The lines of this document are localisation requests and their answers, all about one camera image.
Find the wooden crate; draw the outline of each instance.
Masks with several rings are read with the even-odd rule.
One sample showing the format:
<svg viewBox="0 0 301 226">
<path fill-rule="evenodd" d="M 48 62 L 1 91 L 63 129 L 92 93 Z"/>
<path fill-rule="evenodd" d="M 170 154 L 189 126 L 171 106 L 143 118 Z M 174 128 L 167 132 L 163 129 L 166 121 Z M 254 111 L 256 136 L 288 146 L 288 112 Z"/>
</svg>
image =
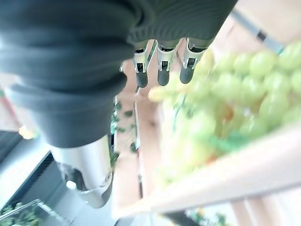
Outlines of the wooden crate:
<svg viewBox="0 0 301 226">
<path fill-rule="evenodd" d="M 283 5 L 287 15 L 292 9 L 294 0 L 284 0 L 263 4 L 262 1 L 241 0 L 236 10 L 250 18 L 258 27 L 283 44 L 301 39 L 301 28 L 294 27 L 285 30 L 284 27 L 270 26 L 269 21 L 277 21 L 278 10 Z M 294 26 L 301 21 L 300 14 L 293 9 Z M 180 54 L 183 53 L 185 41 L 179 44 Z M 255 52 L 266 48 L 256 37 L 240 23 L 229 16 L 214 40 L 211 48 L 217 56 L 227 51 Z M 244 147 L 241 152 L 218 159 L 209 166 L 200 169 L 187 178 L 170 185 L 164 191 L 156 191 L 154 171 L 160 165 L 161 151 L 159 148 L 158 105 L 147 99 L 151 87 L 157 86 L 156 53 L 148 69 L 151 77 L 149 85 L 135 95 L 136 84 L 127 84 L 124 91 L 118 95 L 118 100 L 127 109 L 137 105 L 138 129 L 140 134 L 139 158 L 130 152 L 129 148 L 118 149 L 120 137 L 117 134 L 117 151 L 120 159 L 115 168 L 113 184 L 113 215 L 115 217 L 131 216 L 146 212 L 166 212 L 182 210 L 190 207 L 209 205 L 224 201 L 232 201 L 233 209 L 241 216 L 241 225 L 252 225 L 250 210 L 260 214 L 259 225 L 272 225 L 268 212 L 264 211 L 261 196 L 279 189 L 298 186 L 301 183 L 301 124 L 294 124 L 267 135 Z M 180 62 L 175 59 L 172 70 L 179 70 Z M 125 74 L 129 82 L 135 83 L 135 72 L 131 62 L 125 63 Z M 139 175 L 143 176 L 143 198 L 139 194 Z"/>
</svg>

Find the glass shelf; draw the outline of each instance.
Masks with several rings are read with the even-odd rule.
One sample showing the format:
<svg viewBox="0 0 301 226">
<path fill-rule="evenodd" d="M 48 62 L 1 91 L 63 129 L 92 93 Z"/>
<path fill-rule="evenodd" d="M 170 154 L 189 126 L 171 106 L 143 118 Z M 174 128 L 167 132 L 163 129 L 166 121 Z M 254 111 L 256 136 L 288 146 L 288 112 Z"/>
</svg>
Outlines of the glass shelf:
<svg viewBox="0 0 301 226">
<path fill-rule="evenodd" d="M 73 223 L 36 199 L 26 205 L 18 205 L 14 210 L 0 216 L 0 226 L 41 226 L 41 225 L 62 225 L 72 226 Z"/>
</svg>

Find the grape bunch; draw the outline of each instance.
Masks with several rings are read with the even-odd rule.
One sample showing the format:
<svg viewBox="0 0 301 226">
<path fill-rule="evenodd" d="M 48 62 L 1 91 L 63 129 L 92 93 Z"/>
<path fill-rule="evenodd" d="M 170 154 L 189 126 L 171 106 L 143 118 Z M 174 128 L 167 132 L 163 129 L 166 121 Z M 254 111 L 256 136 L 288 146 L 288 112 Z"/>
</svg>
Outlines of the grape bunch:
<svg viewBox="0 0 301 226">
<path fill-rule="evenodd" d="M 276 55 L 226 53 L 216 62 L 208 49 L 190 83 L 171 73 L 149 99 L 162 102 L 162 185 L 239 150 L 272 130 L 301 121 L 301 42 Z"/>
</svg>

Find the black fingertip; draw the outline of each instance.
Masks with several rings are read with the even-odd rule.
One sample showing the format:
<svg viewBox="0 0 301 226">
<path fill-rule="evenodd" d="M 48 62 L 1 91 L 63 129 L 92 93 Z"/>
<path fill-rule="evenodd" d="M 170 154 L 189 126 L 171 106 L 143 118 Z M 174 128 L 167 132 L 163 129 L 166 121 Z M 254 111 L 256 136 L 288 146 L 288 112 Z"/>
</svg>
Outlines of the black fingertip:
<svg viewBox="0 0 301 226">
<path fill-rule="evenodd" d="M 144 88 L 147 86 L 147 73 L 143 73 L 143 72 L 139 72 L 139 73 L 136 73 L 136 79 L 137 79 L 137 85 L 140 87 L 140 88 Z"/>
<path fill-rule="evenodd" d="M 169 71 L 158 71 L 158 83 L 160 86 L 166 86 L 169 82 Z"/>
<path fill-rule="evenodd" d="M 194 69 L 187 67 L 186 69 L 182 67 L 180 73 L 180 80 L 183 84 L 187 84 L 191 81 Z"/>
</svg>

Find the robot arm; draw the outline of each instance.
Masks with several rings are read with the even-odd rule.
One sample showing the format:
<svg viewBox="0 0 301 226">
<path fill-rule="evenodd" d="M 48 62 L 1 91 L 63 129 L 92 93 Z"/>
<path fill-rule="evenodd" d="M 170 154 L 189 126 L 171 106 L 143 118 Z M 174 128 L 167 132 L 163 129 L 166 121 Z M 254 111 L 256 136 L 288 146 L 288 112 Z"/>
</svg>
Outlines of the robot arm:
<svg viewBox="0 0 301 226">
<path fill-rule="evenodd" d="M 180 79 L 188 83 L 236 0 L 3 0 L 0 70 L 19 82 L 6 91 L 27 108 L 52 146 L 67 187 L 94 208 L 111 194 L 113 98 L 133 58 L 147 85 L 146 43 L 158 40 L 158 82 L 166 85 L 174 48 L 189 38 Z"/>
</svg>

